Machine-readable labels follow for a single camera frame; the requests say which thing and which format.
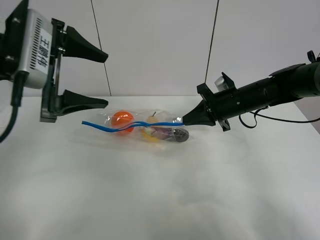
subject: clear plastic bag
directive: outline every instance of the clear plastic bag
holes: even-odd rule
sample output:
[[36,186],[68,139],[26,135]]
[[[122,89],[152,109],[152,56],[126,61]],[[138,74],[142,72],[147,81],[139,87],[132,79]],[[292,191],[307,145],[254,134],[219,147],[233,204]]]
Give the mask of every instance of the clear plastic bag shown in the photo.
[[182,118],[164,110],[109,110],[98,113],[82,124],[147,142],[182,143],[189,132],[182,127]]

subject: blue wire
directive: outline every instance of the blue wire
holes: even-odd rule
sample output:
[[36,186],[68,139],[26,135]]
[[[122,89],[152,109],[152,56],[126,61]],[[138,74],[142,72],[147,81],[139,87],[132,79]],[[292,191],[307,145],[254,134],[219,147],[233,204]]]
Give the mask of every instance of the blue wire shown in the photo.
[[126,128],[120,127],[120,128],[110,128],[110,127],[105,127],[105,126],[101,126],[92,122],[88,122],[88,121],[82,121],[83,125],[87,125],[90,127],[93,127],[95,129],[99,129],[108,133],[115,133],[115,132],[120,132],[120,131],[124,131],[130,128],[134,128],[134,127],[151,127],[151,126],[183,126],[184,124],[181,122],[156,122],[156,123],[148,123],[145,121],[134,121],[131,123],[131,125],[129,125]]

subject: black cable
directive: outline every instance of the black cable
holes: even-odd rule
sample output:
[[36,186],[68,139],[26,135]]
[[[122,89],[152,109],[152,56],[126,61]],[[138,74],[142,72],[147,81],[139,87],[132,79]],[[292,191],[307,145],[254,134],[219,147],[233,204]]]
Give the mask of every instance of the black cable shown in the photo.
[[280,122],[286,122],[286,123],[293,123],[293,124],[310,124],[310,123],[315,123],[320,121],[320,117],[314,120],[310,120],[310,121],[293,121],[293,120],[285,120],[285,119],[280,119],[280,118],[274,118],[274,117],[270,117],[270,116],[264,116],[264,115],[260,115],[260,114],[256,114],[259,117],[265,118],[265,119],[271,119],[271,120],[275,120],[275,121],[280,121]]
[[6,137],[8,137],[9,133],[11,132],[12,128],[14,127],[16,120],[17,120],[17,116],[18,116],[18,109],[19,109],[18,106],[12,107],[10,121],[9,121],[8,125],[6,126],[4,132],[0,136],[0,144],[6,139]]
[[12,113],[8,125],[6,126],[4,132],[0,136],[0,144],[8,137],[16,123],[18,109],[21,106],[22,94],[24,92],[24,86],[28,76],[29,72],[27,71],[18,71],[14,76],[11,94]]
[[260,111],[262,111],[262,110],[264,110],[264,109],[267,109],[268,107],[266,106],[266,107],[263,107],[263,108],[260,108],[260,109],[258,109],[257,111],[255,111],[254,113],[253,112],[250,112],[250,113],[253,113],[254,114],[254,121],[255,121],[255,125],[254,126],[249,126],[249,125],[247,125],[247,124],[245,124],[245,122],[242,120],[242,118],[241,118],[241,115],[239,115],[239,120],[240,120],[240,122],[242,123],[242,125],[243,126],[245,126],[246,128],[248,128],[248,129],[254,129],[256,126],[257,126],[257,115],[258,115],[258,113],[260,112]]
[[285,123],[294,123],[294,124],[310,124],[310,123],[315,123],[315,122],[320,121],[320,117],[317,119],[314,119],[314,120],[309,120],[309,121],[294,121],[294,120],[286,120],[286,119],[274,118],[274,117],[258,114],[261,110],[265,110],[267,108],[268,107],[266,106],[266,107],[258,109],[255,112],[250,111],[250,113],[254,115],[254,120],[255,120],[254,126],[249,126],[249,125],[245,124],[241,118],[241,115],[239,115],[239,120],[242,123],[242,125],[244,125],[246,128],[249,128],[249,129],[254,129],[257,126],[257,119],[256,119],[257,116],[265,118],[265,119],[270,119],[270,120],[275,120],[275,121],[280,121],[280,122],[285,122]]
[[206,83],[206,82],[207,82],[207,76],[208,76],[208,70],[209,70],[209,63],[210,63],[210,56],[211,56],[211,50],[212,50],[212,44],[213,44],[213,41],[214,41],[214,34],[215,34],[216,23],[217,23],[217,16],[218,16],[219,2],[220,2],[220,0],[218,0],[218,1],[216,2],[216,7],[215,7],[215,14],[214,14],[213,28],[212,28],[211,41],[210,41],[210,48],[209,48],[209,56],[208,56],[208,62],[207,62],[207,64],[206,64],[206,70],[205,70],[204,83]]

